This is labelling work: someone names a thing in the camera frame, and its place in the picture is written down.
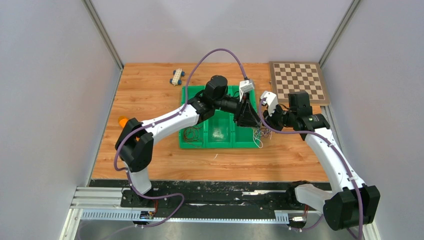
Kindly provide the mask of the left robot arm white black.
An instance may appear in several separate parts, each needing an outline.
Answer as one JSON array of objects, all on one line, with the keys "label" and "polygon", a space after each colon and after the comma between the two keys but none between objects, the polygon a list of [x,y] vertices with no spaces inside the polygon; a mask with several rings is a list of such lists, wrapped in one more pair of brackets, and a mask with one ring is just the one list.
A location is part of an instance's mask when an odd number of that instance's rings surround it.
[{"label": "left robot arm white black", "polygon": [[150,120],[131,118],[124,123],[115,144],[115,159],[124,162],[123,170],[135,192],[133,200],[140,207],[147,207],[153,201],[148,165],[153,158],[153,148],[159,141],[207,121],[217,110],[232,114],[233,122],[239,127],[260,127],[260,117],[250,100],[250,92],[255,88],[253,80],[245,78],[239,83],[238,96],[229,95],[228,88],[224,76],[214,75],[204,89],[192,98],[186,98],[179,108]]}]

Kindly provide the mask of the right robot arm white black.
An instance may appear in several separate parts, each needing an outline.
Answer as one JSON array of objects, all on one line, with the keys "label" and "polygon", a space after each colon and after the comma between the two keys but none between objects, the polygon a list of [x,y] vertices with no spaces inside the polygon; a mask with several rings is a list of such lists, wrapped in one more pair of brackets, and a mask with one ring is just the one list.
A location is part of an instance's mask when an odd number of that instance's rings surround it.
[{"label": "right robot arm white black", "polygon": [[353,170],[326,118],[321,113],[313,113],[309,94],[297,91],[289,93],[288,97],[289,107],[283,109],[277,95],[265,91],[260,97],[260,104],[266,107],[260,115],[261,122],[275,133],[283,134],[283,128],[292,128],[292,134],[299,134],[323,167],[331,192],[297,181],[294,189],[285,195],[286,204],[292,209],[304,204],[321,212],[334,231],[362,229],[373,223],[381,197],[378,188],[367,185]]}]

